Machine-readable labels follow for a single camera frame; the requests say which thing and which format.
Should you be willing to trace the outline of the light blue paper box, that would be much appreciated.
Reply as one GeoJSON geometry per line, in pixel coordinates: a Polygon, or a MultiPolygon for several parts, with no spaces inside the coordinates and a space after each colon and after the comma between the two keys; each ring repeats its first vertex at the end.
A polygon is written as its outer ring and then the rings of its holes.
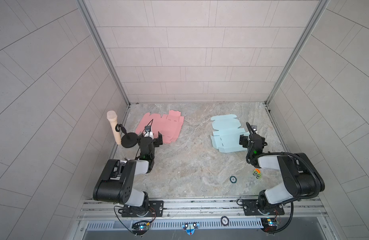
{"type": "Polygon", "coordinates": [[[213,116],[210,118],[214,131],[212,132],[212,146],[221,153],[233,153],[245,151],[239,144],[241,135],[248,137],[249,133],[241,127],[240,121],[234,114],[213,116]]]}

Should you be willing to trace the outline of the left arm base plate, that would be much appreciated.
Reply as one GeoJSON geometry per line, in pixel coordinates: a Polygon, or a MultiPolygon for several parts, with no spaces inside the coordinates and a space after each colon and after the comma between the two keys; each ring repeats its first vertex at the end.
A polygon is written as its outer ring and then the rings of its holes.
{"type": "Polygon", "coordinates": [[[121,216],[123,218],[152,218],[162,217],[164,201],[149,201],[140,207],[125,205],[121,216]]]}

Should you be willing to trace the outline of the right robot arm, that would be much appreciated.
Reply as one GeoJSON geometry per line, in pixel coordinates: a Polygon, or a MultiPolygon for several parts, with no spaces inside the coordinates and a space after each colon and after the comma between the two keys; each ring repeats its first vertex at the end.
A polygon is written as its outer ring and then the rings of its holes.
{"type": "Polygon", "coordinates": [[[255,132],[250,132],[248,136],[240,135],[239,144],[247,148],[246,162],[255,167],[253,175],[257,179],[261,178],[261,169],[277,170],[282,176],[282,182],[262,190],[255,203],[243,204],[253,214],[275,214],[283,204],[315,198],[324,191],[325,183],[306,154],[264,153],[267,142],[255,132]]]}

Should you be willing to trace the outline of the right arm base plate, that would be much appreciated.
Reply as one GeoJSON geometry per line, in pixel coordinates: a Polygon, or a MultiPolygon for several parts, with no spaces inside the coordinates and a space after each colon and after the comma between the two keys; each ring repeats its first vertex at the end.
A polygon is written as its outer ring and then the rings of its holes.
{"type": "Polygon", "coordinates": [[[245,216],[267,216],[267,215],[284,215],[284,208],[282,204],[272,205],[266,200],[243,199],[241,200],[245,216]]]}

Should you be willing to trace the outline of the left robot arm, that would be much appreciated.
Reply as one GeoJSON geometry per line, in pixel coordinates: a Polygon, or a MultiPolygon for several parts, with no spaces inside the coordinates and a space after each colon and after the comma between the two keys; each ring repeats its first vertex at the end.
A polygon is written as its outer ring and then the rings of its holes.
{"type": "Polygon", "coordinates": [[[139,146],[140,153],[133,160],[107,161],[93,191],[93,199],[123,205],[123,217],[144,217],[149,213],[147,192],[133,188],[136,175],[150,173],[155,163],[155,148],[163,144],[163,136],[153,132],[125,134],[121,138],[124,148],[139,146]]]}

